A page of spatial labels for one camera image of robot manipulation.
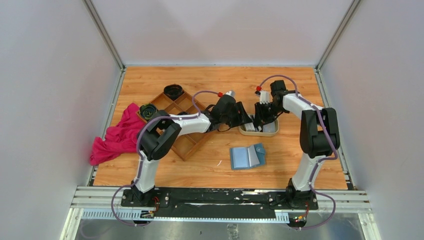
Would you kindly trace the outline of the beige oval card tray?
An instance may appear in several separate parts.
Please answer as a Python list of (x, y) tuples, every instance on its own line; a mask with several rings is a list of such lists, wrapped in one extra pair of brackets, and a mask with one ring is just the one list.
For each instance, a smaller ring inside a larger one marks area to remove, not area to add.
[[(252, 120), (254, 119), (254, 114), (249, 113)], [(245, 136), (254, 136), (254, 137), (273, 137), (279, 132), (280, 126), (278, 120), (273, 121), (272, 123), (266, 124), (263, 126), (263, 132), (247, 132), (244, 129), (244, 126), (238, 126), (238, 130), (242, 135)]]

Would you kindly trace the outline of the stack of credit cards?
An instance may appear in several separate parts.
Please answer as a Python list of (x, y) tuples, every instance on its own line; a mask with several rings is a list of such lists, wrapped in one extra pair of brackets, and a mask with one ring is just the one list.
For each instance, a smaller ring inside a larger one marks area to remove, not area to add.
[(246, 123), (243, 126), (244, 126), (244, 130), (246, 132), (256, 132), (257, 131), (255, 125), (252, 122)]

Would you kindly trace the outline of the blue leather card holder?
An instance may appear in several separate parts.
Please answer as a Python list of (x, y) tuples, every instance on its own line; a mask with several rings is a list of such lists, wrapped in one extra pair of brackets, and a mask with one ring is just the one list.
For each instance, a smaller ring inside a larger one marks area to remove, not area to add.
[(232, 170), (247, 170), (266, 164), (266, 150), (262, 143), (247, 147), (233, 147), (229, 150)]

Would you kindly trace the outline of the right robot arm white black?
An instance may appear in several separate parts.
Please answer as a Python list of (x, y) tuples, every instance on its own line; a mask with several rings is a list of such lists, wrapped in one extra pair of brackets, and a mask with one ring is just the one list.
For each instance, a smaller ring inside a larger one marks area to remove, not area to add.
[(332, 107), (321, 107), (304, 98), (297, 88), (288, 90), (284, 80), (270, 84), (271, 91), (256, 87), (259, 101), (255, 106), (253, 124), (264, 127), (281, 114), (294, 114), (300, 120), (299, 144), (302, 156), (297, 171), (289, 179), (283, 201), (298, 209), (314, 197), (314, 184), (325, 161), (336, 160), (340, 147), (337, 112)]

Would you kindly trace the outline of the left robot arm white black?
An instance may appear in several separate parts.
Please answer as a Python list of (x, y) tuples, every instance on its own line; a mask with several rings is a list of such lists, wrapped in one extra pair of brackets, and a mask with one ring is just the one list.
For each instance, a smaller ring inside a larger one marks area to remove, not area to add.
[(175, 115), (159, 110), (137, 135), (136, 152), (139, 164), (130, 187), (134, 200), (140, 206), (149, 206), (153, 201), (152, 189), (160, 160), (171, 150), (178, 137), (217, 131), (221, 125), (230, 129), (252, 123), (242, 102), (236, 101), (235, 91), (218, 92), (218, 101), (210, 108), (198, 106), (193, 114)]

